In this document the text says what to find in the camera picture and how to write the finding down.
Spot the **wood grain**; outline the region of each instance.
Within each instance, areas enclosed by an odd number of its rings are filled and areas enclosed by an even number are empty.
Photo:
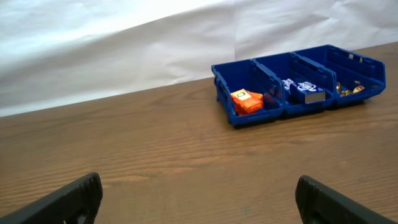
[[[0,118],[0,216],[98,172],[99,224],[300,223],[307,174],[398,222],[398,43],[358,52],[381,95],[244,129],[210,78]]]

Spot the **white label on orange box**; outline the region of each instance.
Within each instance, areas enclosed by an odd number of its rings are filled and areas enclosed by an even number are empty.
[[[231,93],[233,96],[235,96],[236,98],[238,98],[239,100],[247,100],[251,98],[251,95],[244,89],[235,91],[233,93]]]

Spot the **white backdrop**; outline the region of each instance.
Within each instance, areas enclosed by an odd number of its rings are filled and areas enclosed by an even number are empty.
[[[394,41],[397,0],[5,0],[0,116],[206,78],[215,63]]]

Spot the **white fabric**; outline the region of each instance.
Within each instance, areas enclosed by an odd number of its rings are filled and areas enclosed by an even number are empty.
[[[398,41],[396,0],[6,0],[0,116],[211,77],[210,65]]]

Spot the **blue storage bin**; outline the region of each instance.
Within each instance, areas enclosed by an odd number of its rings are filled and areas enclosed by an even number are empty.
[[[335,100],[334,90],[336,79],[333,72],[324,69],[322,65],[315,65],[313,61],[299,56],[295,53],[284,53],[255,58],[254,62],[261,69],[269,69],[272,73],[286,80],[301,79],[316,84],[325,91],[326,99],[323,102],[305,105],[295,100],[287,91],[282,92],[286,116],[297,116],[299,114],[322,111],[329,107]]]
[[[226,111],[228,122],[233,126],[249,124],[259,121],[276,119],[283,112],[281,96],[275,95],[276,89],[282,88],[280,80],[267,75],[257,68],[252,60],[213,65],[211,67],[215,75],[217,100],[221,102]],[[264,107],[254,114],[238,116],[234,110],[231,93],[240,89],[264,94]]]
[[[386,88],[382,62],[331,45],[223,63],[211,69],[215,75],[217,100],[233,126],[272,120],[282,114],[295,116],[348,105],[378,95]],[[325,91],[325,101],[306,105],[297,101],[284,89],[282,80],[287,78],[319,86]],[[340,96],[337,82],[341,83],[342,90],[353,90],[358,85],[365,89]],[[254,114],[236,114],[231,93],[243,88],[264,94],[263,109]]]
[[[358,82],[365,87],[359,93],[340,96],[335,90],[339,105],[354,103],[380,94],[386,88],[384,64],[378,60],[350,52],[332,45],[299,50],[296,54],[307,57],[335,73],[336,80],[343,90],[353,90]]]

